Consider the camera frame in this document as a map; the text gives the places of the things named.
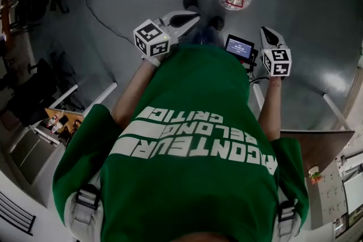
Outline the person's grey jeans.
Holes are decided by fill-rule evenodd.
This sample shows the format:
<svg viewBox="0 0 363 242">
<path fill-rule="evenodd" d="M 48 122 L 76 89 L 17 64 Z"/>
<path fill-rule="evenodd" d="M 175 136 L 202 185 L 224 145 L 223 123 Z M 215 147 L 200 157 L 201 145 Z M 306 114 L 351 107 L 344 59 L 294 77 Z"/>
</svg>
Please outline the person's grey jeans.
<svg viewBox="0 0 363 242">
<path fill-rule="evenodd" d="M 211 18 L 207 18 L 204 12 L 199 8 L 191 8 L 188 11 L 193 11 L 200 14 L 200 20 L 192 28 L 192 30 L 183 36 L 179 41 L 180 44 L 193 44 L 193 45 L 211 45 L 219 48 L 224 47 L 223 37 L 221 31 L 217 31 L 209 25 Z"/>
</svg>

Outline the white wristband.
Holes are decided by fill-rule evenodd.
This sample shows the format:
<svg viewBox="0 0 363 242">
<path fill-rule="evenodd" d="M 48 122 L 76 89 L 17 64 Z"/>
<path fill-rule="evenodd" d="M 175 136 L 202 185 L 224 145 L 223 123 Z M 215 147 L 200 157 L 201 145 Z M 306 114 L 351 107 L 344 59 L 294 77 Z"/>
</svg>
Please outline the white wristband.
<svg viewBox="0 0 363 242">
<path fill-rule="evenodd" d="M 148 57 L 148 56 L 143 54 L 142 59 L 147 60 L 148 62 L 150 62 L 155 67 L 159 67 L 161 65 L 161 61 L 159 59 L 157 59 L 156 57 Z"/>
</svg>

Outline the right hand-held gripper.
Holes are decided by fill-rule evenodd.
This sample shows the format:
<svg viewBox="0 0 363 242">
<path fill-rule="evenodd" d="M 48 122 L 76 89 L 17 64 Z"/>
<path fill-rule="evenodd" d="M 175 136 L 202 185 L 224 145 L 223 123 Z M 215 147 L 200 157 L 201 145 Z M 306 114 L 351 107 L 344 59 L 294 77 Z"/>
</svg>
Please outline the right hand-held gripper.
<svg viewBox="0 0 363 242">
<path fill-rule="evenodd" d="M 288 77 L 292 66 L 291 51 L 284 38 L 269 27 L 260 28 L 262 63 L 271 77 Z"/>
</svg>

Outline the light wooden table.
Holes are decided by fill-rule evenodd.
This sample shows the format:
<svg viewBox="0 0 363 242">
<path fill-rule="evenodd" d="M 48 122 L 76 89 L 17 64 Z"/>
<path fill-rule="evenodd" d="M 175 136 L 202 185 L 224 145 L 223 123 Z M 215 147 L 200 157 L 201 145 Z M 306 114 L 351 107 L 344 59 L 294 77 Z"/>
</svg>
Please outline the light wooden table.
<svg viewBox="0 0 363 242">
<path fill-rule="evenodd" d="M 72 93 L 74 93 L 78 89 L 78 85 L 73 85 L 70 89 L 68 89 L 63 95 L 61 95 L 55 102 L 53 102 L 49 108 L 46 108 L 45 111 L 48 114 L 48 117 L 51 118 L 55 114 L 59 115 L 59 118 L 56 120 L 56 123 L 58 120 L 66 116 L 68 118 L 67 123 L 60 129 L 58 129 L 58 132 L 61 133 L 65 127 L 68 128 L 68 131 L 71 132 L 73 128 L 73 123 L 75 123 L 77 120 L 82 122 L 84 118 L 89 113 L 90 109 L 95 104 L 100 104 L 116 87 L 117 83 L 113 82 L 110 86 L 108 86 L 92 103 L 90 106 L 88 106 L 86 109 L 82 109 L 81 112 L 73 112 L 73 111 L 67 111 L 63 109 L 56 109 L 56 106 L 60 104 L 60 102 L 64 101 L 67 97 L 69 97 Z M 41 127 L 40 121 L 35 123 L 34 125 L 30 125 L 29 128 L 35 133 L 39 134 L 43 138 L 45 138 L 50 144 L 53 144 L 55 146 L 60 144 L 60 141 L 55 133 L 53 133 L 50 128 L 48 127 Z"/>
</svg>

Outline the dark wooden table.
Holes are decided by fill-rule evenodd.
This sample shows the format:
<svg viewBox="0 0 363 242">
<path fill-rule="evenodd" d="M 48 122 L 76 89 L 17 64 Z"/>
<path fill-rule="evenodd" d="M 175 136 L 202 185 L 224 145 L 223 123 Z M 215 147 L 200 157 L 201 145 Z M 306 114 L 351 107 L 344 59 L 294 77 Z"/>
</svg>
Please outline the dark wooden table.
<svg viewBox="0 0 363 242">
<path fill-rule="evenodd" d="M 258 84 L 253 85 L 253 90 L 261 111 L 265 96 L 263 96 Z M 316 165 L 319 167 L 319 172 L 326 169 L 354 134 L 354 131 L 351 130 L 346 119 L 330 97 L 323 94 L 323 98 L 342 124 L 343 130 L 282 130 L 281 128 L 280 131 L 280 138 L 294 138 L 299 142 L 306 176 L 308 170 Z"/>
</svg>

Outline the patterned brown handbag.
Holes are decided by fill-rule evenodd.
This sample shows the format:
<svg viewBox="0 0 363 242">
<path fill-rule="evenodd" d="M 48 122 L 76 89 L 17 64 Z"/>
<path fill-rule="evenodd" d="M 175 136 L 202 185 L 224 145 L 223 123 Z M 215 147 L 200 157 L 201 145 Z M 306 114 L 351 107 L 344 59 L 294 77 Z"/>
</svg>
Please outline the patterned brown handbag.
<svg viewBox="0 0 363 242">
<path fill-rule="evenodd" d="M 69 130 L 69 128 L 65 125 L 62 132 L 58 135 L 59 141 L 64 145 L 65 149 L 67 149 L 81 124 L 82 122 L 80 120 L 75 120 L 71 125 L 71 130 Z"/>
</svg>

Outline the person's black right shoe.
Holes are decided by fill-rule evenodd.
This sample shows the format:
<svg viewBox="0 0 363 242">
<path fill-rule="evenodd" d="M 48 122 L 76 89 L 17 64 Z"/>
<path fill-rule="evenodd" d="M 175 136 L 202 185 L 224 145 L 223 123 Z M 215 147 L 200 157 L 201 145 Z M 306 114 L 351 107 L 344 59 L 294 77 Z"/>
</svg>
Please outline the person's black right shoe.
<svg viewBox="0 0 363 242">
<path fill-rule="evenodd" d="M 209 21 L 209 25 L 217 31 L 222 31 L 225 26 L 225 22 L 220 16 L 214 16 Z"/>
</svg>

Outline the person's right forearm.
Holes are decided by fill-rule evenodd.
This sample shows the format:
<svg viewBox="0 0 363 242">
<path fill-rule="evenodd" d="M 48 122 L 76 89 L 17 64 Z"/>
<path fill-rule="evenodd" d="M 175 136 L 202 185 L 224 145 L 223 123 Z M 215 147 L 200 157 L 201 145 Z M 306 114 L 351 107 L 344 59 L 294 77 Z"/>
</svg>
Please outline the person's right forearm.
<svg viewBox="0 0 363 242">
<path fill-rule="evenodd" d="M 281 78 L 270 77 L 258 122 L 267 139 L 280 138 L 281 131 Z"/>
</svg>

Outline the small black screen device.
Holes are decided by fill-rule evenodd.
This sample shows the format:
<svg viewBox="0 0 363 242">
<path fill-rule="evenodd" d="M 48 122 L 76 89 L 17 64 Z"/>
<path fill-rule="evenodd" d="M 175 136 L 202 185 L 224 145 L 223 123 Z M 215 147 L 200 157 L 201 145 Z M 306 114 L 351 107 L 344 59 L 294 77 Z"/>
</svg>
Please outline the small black screen device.
<svg viewBox="0 0 363 242">
<path fill-rule="evenodd" d="M 228 35 L 225 51 L 236 56 L 239 60 L 249 60 L 254 51 L 254 43 L 234 35 Z"/>
</svg>

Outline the small potted plant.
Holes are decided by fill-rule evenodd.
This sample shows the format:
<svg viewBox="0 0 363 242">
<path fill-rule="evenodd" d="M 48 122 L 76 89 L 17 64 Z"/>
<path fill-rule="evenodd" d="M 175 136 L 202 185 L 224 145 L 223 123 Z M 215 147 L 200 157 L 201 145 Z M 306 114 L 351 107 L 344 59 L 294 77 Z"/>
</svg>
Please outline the small potted plant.
<svg viewBox="0 0 363 242">
<path fill-rule="evenodd" d="M 316 165 L 308 170 L 309 178 L 311 183 L 317 184 L 321 179 L 322 175 L 319 172 L 319 167 Z"/>
</svg>

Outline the person in green shirt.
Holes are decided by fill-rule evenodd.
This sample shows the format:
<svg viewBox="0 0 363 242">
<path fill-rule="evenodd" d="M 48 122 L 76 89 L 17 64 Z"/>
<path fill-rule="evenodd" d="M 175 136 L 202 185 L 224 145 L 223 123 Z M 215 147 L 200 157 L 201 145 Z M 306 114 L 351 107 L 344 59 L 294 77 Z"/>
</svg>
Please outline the person in green shirt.
<svg viewBox="0 0 363 242">
<path fill-rule="evenodd" d="M 157 67 L 129 125 L 94 105 L 53 178 L 80 242 L 274 242 L 306 221 L 298 141 L 270 142 L 248 107 L 244 66 L 181 45 Z"/>
</svg>

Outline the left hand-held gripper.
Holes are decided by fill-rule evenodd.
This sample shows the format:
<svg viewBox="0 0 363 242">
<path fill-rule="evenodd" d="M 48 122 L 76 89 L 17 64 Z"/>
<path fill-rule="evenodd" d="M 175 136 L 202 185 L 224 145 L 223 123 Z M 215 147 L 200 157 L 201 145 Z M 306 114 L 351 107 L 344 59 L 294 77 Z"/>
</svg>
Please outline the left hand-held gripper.
<svg viewBox="0 0 363 242">
<path fill-rule="evenodd" d="M 200 20 L 193 11 L 172 11 L 162 19 L 146 20 L 133 31 L 134 45 L 147 57 L 169 53 L 183 36 Z"/>
</svg>

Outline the person's left forearm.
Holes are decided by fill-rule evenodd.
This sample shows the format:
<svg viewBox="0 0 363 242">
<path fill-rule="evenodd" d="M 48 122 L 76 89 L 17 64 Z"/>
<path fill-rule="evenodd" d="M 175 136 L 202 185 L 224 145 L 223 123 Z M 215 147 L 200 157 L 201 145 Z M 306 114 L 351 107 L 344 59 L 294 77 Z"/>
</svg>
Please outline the person's left forearm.
<svg viewBox="0 0 363 242">
<path fill-rule="evenodd" d="M 156 69 L 157 67 L 150 61 L 143 60 L 114 106 L 111 116 L 122 129 L 129 125 L 133 113 Z"/>
</svg>

